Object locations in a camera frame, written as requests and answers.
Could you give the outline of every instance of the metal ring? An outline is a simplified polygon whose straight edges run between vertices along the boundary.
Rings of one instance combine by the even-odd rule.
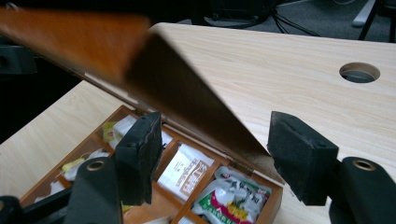
[[[374,171],[375,170],[375,166],[372,165],[370,162],[368,161],[362,161],[362,160],[354,160],[352,162],[356,167],[358,167],[359,169],[365,170],[365,171]]]
[[[102,169],[102,167],[105,165],[104,161],[94,161],[90,164],[87,165],[87,170],[89,171],[97,171]]]

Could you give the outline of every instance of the white packet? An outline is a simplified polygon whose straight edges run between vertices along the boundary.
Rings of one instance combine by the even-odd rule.
[[[213,160],[201,151],[182,144],[169,162],[158,184],[187,201]]]
[[[64,190],[64,185],[62,185],[61,182],[59,182],[59,181],[51,182],[51,183],[50,183],[50,193],[49,193],[49,195],[44,196],[44,197],[37,197],[37,198],[35,199],[35,203],[38,203],[38,202],[40,202],[41,200],[43,200],[43,199],[49,197],[50,195],[55,194],[55,193],[58,193],[58,192],[60,192],[60,191],[62,191],[62,190]]]
[[[128,131],[132,128],[136,121],[136,118],[132,117],[132,115],[128,115],[127,117],[119,120],[116,124],[114,124],[114,139],[120,141],[122,137],[128,133]]]

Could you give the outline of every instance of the wooden box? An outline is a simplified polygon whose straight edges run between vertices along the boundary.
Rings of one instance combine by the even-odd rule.
[[[133,111],[123,106],[115,111],[21,198],[23,205],[48,195],[54,181],[70,187],[72,183],[60,172],[66,163],[98,148],[111,156],[112,148],[102,139],[107,122],[159,111],[163,115],[163,131],[173,136],[173,141],[163,153],[152,184],[153,204],[129,210],[124,214],[126,223],[164,216],[170,217],[172,223],[178,223],[183,217],[202,223],[203,220],[191,212],[191,204],[222,165],[233,167],[272,189],[257,223],[274,220],[282,195],[282,185],[278,182],[283,180],[276,172],[273,159],[161,31],[149,29],[148,18],[51,10],[18,10],[17,13],[4,10],[2,16],[1,30],[5,36],[136,108]],[[201,150],[214,160],[186,202],[157,183],[180,144]],[[140,221],[134,213],[140,215]]]
[[[99,148],[109,152],[109,156],[111,156],[114,149],[103,139],[103,127],[106,123],[119,121],[128,115],[138,118],[142,114],[143,113],[141,111],[131,108],[130,106],[121,106],[108,119],[106,119],[101,126],[97,127],[83,142],[71,151],[58,165],[49,171],[49,173],[33,188],[21,197],[22,206],[34,203],[37,197],[45,197],[49,195],[50,183],[59,181],[59,183],[62,183],[65,188],[72,186],[73,182],[67,181],[63,176],[62,166],[66,163],[74,161],[80,157],[84,157]],[[145,223],[161,217],[169,217],[170,223],[178,223],[183,217],[188,218],[193,223],[206,223],[191,211],[191,205],[201,191],[214,179],[214,173],[220,166],[231,167],[232,169],[239,171],[241,174],[253,179],[258,184],[271,188],[271,195],[264,205],[261,214],[258,216],[256,223],[272,223],[281,204],[283,190],[281,185],[266,177],[261,171],[255,170],[252,166],[249,166],[249,164],[241,164],[238,161],[234,161],[232,158],[214,150],[205,143],[199,142],[190,136],[181,133],[179,130],[167,125],[166,123],[162,125],[162,128],[163,132],[172,136],[172,140],[166,145],[166,149],[163,151],[154,181],[152,182],[152,204],[135,206],[124,212],[124,223]],[[204,177],[202,177],[201,181],[195,186],[191,196],[185,202],[157,183],[158,178],[161,176],[168,163],[174,158],[177,153],[177,149],[181,144],[187,144],[190,147],[198,149],[214,160],[213,164],[207,169]]]

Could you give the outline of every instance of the green packet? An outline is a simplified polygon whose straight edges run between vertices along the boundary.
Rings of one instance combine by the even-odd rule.
[[[253,224],[271,195],[271,189],[226,166],[198,196],[191,209],[212,224]]]

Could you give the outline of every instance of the light wood grain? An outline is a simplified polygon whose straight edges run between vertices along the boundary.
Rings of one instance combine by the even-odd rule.
[[[79,83],[0,146],[0,195],[21,197],[121,104]]]
[[[340,147],[381,164],[396,180],[396,45],[201,26],[161,32],[265,146],[271,111],[290,113]],[[344,80],[346,63],[376,66],[380,78]],[[329,204],[306,207],[284,188],[275,223],[330,223]]]

